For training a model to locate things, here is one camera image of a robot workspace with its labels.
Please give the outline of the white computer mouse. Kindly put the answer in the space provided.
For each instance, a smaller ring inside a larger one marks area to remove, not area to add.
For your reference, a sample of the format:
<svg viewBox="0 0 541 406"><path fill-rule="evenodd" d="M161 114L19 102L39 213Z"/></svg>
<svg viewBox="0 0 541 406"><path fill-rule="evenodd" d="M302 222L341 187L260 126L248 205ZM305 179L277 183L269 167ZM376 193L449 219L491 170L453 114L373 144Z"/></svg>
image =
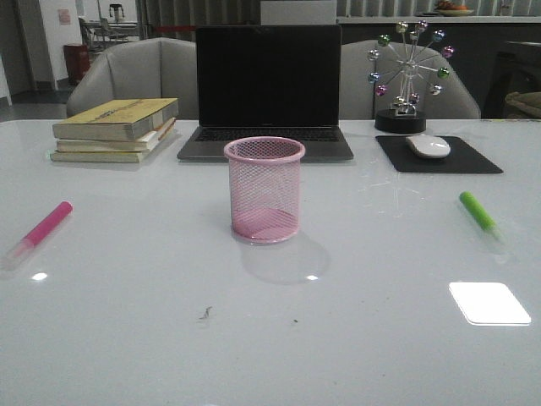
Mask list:
<svg viewBox="0 0 541 406"><path fill-rule="evenodd" d="M447 157L451 153L451 147L442 137L415 134L405 138L410 150L419 157L437 159Z"/></svg>

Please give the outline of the grey laptop computer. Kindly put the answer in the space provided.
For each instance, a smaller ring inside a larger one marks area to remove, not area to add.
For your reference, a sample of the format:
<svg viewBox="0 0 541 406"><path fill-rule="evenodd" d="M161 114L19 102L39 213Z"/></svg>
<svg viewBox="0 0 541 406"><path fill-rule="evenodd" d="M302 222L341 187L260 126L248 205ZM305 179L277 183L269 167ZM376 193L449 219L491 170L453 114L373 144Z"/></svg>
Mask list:
<svg viewBox="0 0 541 406"><path fill-rule="evenodd" d="M306 162L351 160L339 128L339 25L207 25L196 30L199 125L182 161L222 162L225 144L275 136Z"/></svg>

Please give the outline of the ferris wheel desk ornament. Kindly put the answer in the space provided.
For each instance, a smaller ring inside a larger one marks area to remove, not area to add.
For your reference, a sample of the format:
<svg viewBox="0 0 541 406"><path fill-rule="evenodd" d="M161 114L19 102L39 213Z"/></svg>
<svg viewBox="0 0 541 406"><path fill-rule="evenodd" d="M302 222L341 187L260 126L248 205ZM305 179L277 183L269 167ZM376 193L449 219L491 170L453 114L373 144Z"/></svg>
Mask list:
<svg viewBox="0 0 541 406"><path fill-rule="evenodd" d="M421 19L416 23L399 21L395 25L396 33L402 36L402 44L391 45L391 36L384 34L377 38L375 48L367 52L367 59L380 66L385 63L388 70L384 73L374 71L368 75L368 82L374 86L377 97L385 96L391 84L398 84L398 93L391 98L386 109L375 114L374 125L377 129L394 134L414 134L425 131L426 118L419 110L421 94L415 89L415 80L428 84L429 94L438 96L443 86L429 80L429 73L439 80L446 80L451 70L444 66L434 68L426 65L433 59L427 53L428 46L418 44L420 36L428 29L429 23Z"/></svg>

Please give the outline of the white box behind laptop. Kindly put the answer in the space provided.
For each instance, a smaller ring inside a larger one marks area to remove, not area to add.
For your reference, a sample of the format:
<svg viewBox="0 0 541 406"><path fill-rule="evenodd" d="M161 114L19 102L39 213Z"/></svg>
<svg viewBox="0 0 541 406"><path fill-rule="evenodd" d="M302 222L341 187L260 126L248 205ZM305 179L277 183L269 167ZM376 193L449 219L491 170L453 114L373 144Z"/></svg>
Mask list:
<svg viewBox="0 0 541 406"><path fill-rule="evenodd" d="M262 25L335 25L336 1L261 1Z"/></svg>

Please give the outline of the pink mesh pen holder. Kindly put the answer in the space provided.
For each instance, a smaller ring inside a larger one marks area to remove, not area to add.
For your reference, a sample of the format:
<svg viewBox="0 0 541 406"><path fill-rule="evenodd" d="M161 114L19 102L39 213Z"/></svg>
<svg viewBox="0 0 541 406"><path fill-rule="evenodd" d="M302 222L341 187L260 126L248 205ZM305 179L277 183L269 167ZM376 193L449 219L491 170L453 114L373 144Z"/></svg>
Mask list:
<svg viewBox="0 0 541 406"><path fill-rule="evenodd" d="M253 243L273 244L300 227L300 163L305 147L296 140L255 136L229 142L233 232Z"/></svg>

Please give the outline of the green highlighter pen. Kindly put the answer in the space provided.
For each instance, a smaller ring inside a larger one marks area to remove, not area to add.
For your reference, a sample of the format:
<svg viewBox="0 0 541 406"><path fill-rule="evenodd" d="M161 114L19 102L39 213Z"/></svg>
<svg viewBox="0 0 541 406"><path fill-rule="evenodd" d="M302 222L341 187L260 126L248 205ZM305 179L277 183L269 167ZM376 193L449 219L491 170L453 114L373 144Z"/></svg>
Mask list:
<svg viewBox="0 0 541 406"><path fill-rule="evenodd" d="M471 192L461 192L459 194L459 201L485 234L489 235L499 244L504 243L497 223Z"/></svg>

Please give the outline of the fruit bowl on counter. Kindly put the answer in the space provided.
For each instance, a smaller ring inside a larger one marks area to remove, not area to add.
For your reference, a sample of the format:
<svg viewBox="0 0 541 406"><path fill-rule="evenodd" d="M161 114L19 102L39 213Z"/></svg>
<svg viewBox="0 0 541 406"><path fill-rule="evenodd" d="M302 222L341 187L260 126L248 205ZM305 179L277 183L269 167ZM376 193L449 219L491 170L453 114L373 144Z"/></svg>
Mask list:
<svg viewBox="0 0 541 406"><path fill-rule="evenodd" d="M473 9L468 8L466 5L447 0L436 1L434 11L445 17L462 17L473 13Z"/></svg>

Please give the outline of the pink highlighter pen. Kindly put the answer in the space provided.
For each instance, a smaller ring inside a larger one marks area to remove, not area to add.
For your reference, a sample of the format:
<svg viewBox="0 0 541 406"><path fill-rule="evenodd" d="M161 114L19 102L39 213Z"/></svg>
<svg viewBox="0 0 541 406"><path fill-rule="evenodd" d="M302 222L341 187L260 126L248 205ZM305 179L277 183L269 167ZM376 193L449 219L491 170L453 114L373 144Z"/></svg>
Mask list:
<svg viewBox="0 0 541 406"><path fill-rule="evenodd" d="M73 211L68 201L60 202L35 225L12 249L1 257L1 270L15 270L55 228Z"/></svg>

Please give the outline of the bottom pale book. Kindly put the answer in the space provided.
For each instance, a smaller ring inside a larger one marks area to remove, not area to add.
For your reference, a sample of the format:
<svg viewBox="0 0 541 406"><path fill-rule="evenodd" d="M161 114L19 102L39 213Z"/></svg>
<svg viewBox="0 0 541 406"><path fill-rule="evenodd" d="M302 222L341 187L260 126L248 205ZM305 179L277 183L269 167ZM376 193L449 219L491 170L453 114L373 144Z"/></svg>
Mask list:
<svg viewBox="0 0 541 406"><path fill-rule="evenodd" d="M149 152L114 152L114 151L61 152L61 151L58 151L56 147L56 149L49 154L49 157L54 162L139 163L139 162L142 162L152 151L149 151Z"/></svg>

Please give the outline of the black mouse pad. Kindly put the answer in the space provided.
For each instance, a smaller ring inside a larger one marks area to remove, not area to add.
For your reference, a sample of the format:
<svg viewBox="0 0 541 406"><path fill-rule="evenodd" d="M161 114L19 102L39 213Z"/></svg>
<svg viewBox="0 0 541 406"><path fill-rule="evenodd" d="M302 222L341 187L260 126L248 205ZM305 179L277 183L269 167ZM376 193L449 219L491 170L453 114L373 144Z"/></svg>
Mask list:
<svg viewBox="0 0 541 406"><path fill-rule="evenodd" d="M456 136L444 136L451 151L448 156L417 156L403 135L378 135L380 147L401 173L499 174L503 170L487 157Z"/></svg>

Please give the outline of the red trash bin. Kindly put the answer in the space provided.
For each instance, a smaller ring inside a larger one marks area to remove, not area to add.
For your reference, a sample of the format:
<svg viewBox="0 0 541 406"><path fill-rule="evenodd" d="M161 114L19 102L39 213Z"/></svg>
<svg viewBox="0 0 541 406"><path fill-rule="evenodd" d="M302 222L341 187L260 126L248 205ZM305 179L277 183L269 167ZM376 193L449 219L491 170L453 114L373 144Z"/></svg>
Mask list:
<svg viewBox="0 0 541 406"><path fill-rule="evenodd" d="M69 84L77 85L90 69L88 47L85 44L67 44L63 46L63 54Z"/></svg>

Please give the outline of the middle white book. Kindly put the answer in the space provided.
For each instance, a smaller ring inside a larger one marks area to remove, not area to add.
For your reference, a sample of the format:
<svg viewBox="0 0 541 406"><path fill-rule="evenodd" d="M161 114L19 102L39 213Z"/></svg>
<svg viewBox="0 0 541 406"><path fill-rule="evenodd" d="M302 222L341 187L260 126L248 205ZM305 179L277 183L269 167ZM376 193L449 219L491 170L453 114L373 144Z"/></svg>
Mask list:
<svg viewBox="0 0 541 406"><path fill-rule="evenodd" d="M160 128L131 141L57 140L57 150L61 152L149 152L168 135L175 123L176 119L170 118Z"/></svg>

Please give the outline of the top yellow book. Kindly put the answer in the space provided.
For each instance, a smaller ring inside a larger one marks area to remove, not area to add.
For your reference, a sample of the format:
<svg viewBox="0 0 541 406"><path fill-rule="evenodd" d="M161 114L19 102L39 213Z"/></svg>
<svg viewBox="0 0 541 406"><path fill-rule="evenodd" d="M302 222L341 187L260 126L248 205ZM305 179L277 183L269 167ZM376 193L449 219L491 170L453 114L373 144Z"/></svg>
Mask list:
<svg viewBox="0 0 541 406"><path fill-rule="evenodd" d="M118 99L52 126L60 140L136 140L178 115L177 98Z"/></svg>

